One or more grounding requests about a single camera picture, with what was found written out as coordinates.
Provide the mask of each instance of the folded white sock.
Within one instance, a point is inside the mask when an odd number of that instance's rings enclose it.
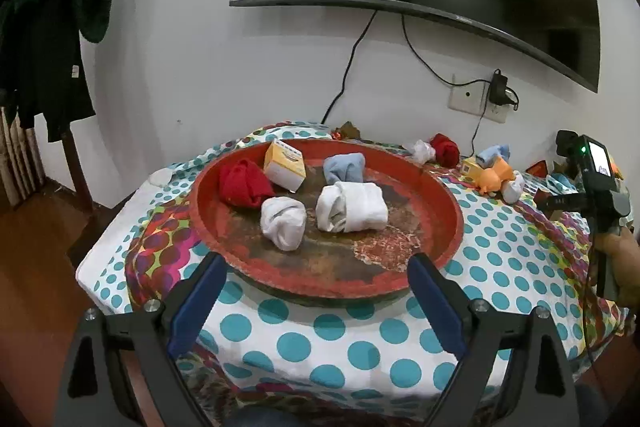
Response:
[[[318,228],[325,232],[383,230],[389,218],[382,190],[375,183],[335,182],[316,204]]]
[[[305,235],[306,209],[292,198],[269,198],[261,207],[260,228],[265,237],[284,251],[295,250]]]

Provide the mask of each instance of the black power cable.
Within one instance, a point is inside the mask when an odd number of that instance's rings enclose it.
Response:
[[[375,10],[372,13],[371,18],[369,19],[369,22],[367,23],[367,25],[365,26],[364,30],[362,31],[362,33],[358,37],[358,40],[356,40],[355,44],[353,45],[353,48],[351,49],[351,56],[349,57],[349,62],[347,63],[347,68],[344,70],[344,75],[342,76],[342,89],[336,95],[336,97],[334,98],[334,101],[332,103],[330,103],[329,107],[327,107],[327,110],[326,110],[326,112],[324,114],[324,117],[322,117],[322,121],[321,121],[322,124],[324,124],[326,122],[326,119],[327,119],[327,117],[329,117],[329,113],[331,113],[331,110],[334,108],[335,103],[344,94],[344,87],[345,87],[345,83],[347,81],[347,75],[349,74],[349,70],[351,69],[351,63],[353,62],[353,57],[356,54],[356,48],[358,47],[358,44],[360,44],[360,42],[362,42],[362,39],[364,38],[364,36],[369,31],[369,27],[371,26],[371,23],[373,22],[373,19],[375,19],[377,13],[378,13],[378,10]]]

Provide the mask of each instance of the small box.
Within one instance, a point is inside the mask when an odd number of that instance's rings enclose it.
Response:
[[[280,140],[274,140],[264,156],[264,174],[290,192],[298,190],[306,178],[302,152]]]
[[[471,178],[476,184],[478,183],[480,174],[482,174],[483,170],[484,169],[476,163],[476,159],[472,156],[465,158],[460,164],[460,173]]]

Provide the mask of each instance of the orange toy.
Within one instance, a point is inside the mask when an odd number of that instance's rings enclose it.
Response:
[[[478,178],[478,188],[480,194],[497,192],[502,186],[502,182],[513,181],[515,176],[511,166],[498,156],[491,168],[484,169]]]

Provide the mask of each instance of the red item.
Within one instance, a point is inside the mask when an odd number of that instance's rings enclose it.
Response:
[[[233,206],[260,208],[275,196],[271,182],[254,162],[240,160],[220,169],[220,199]]]
[[[436,150],[436,162],[443,167],[453,168],[460,162],[458,146],[444,134],[436,134],[431,139],[431,146]]]

